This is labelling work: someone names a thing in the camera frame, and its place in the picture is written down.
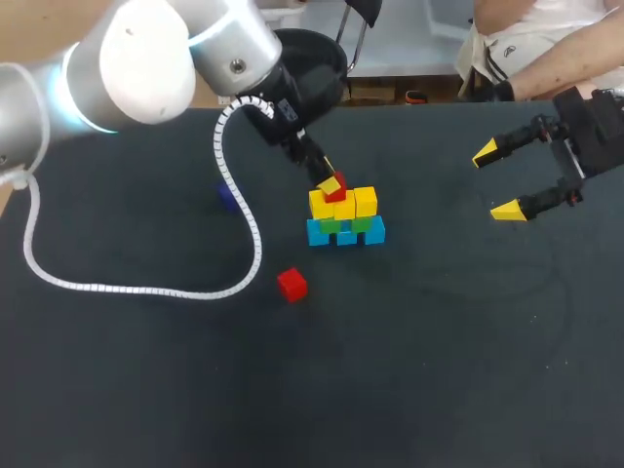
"block tower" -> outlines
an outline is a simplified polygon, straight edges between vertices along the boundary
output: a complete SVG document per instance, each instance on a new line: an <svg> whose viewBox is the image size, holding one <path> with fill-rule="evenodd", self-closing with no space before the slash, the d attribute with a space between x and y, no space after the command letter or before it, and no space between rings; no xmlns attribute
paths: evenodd
<svg viewBox="0 0 624 468"><path fill-rule="evenodd" d="M377 195L374 187L348 190L341 173L335 173L340 190L326 195L322 190L310 192L310 212L307 221L308 244L310 247L358 244L358 239L367 245L383 244L386 229L381 216L377 214Z"/></svg>

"screw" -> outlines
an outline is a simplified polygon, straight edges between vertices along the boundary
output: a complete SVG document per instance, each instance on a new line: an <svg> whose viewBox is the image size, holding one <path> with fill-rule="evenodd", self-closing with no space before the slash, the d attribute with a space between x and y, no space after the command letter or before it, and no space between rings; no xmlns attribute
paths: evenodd
<svg viewBox="0 0 624 468"><path fill-rule="evenodd" d="M235 73L237 75L240 75L246 69L247 69L247 64L239 58L232 60L232 63L230 63L230 70L232 70L232 73Z"/></svg>

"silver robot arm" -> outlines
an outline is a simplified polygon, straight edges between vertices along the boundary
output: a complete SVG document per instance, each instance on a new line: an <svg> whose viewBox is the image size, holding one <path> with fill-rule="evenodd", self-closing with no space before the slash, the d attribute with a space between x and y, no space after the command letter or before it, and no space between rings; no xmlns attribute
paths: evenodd
<svg viewBox="0 0 624 468"><path fill-rule="evenodd" d="M196 69L217 94L244 94L281 53L253 0L117 0L58 55L0 64L0 175L63 139L174 119Z"/></svg>

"hand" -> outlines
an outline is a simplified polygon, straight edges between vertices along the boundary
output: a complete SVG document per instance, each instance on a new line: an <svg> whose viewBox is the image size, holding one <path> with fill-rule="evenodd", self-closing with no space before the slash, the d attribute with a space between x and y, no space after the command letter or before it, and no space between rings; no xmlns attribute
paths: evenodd
<svg viewBox="0 0 624 468"><path fill-rule="evenodd" d="M497 85L478 90L467 100L470 102L514 101L514 89L508 81L503 81Z"/></svg>

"small red cube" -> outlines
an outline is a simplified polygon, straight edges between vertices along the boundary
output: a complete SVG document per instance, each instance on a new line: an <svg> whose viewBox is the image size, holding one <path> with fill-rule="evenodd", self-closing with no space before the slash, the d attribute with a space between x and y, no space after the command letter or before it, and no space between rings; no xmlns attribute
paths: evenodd
<svg viewBox="0 0 624 468"><path fill-rule="evenodd" d="M291 268L277 277L282 294L288 302L302 300L308 294L308 283L301 276L296 268Z"/></svg>
<svg viewBox="0 0 624 468"><path fill-rule="evenodd" d="M347 181L342 173L336 172L333 176L340 184L340 189L333 192L332 195L326 195L325 203L344 202L347 199Z"/></svg>

